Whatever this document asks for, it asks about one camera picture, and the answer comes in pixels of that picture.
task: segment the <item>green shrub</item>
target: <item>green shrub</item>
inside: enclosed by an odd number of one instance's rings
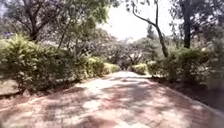
[[[138,65],[133,65],[129,67],[129,70],[135,73],[138,73],[140,75],[144,75],[147,72],[147,64],[138,64]]]
[[[209,73],[211,55],[200,49],[181,49],[162,60],[161,67],[168,80],[202,83]]]
[[[72,77],[74,59],[68,51],[44,47],[15,36],[2,50],[1,71],[16,80],[19,89],[40,91],[55,88],[58,80]]]
[[[74,70],[76,77],[80,80],[89,78],[90,76],[87,74],[87,59],[86,56],[81,56],[75,63]]]
[[[110,74],[113,72],[118,72],[120,71],[120,67],[115,64],[110,64],[110,63],[104,63],[104,73],[105,74]]]
[[[87,57],[86,72],[88,77],[102,76],[104,72],[104,60],[98,57]]]
[[[163,76],[163,70],[162,70],[162,62],[161,60],[157,60],[157,61],[150,61],[149,63],[147,63],[147,69],[148,69],[148,73],[150,75],[152,75],[152,77],[156,77],[156,76]]]

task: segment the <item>brick pathway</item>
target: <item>brick pathway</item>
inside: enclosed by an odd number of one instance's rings
[[[224,116],[131,72],[0,109],[0,128],[223,128]]]

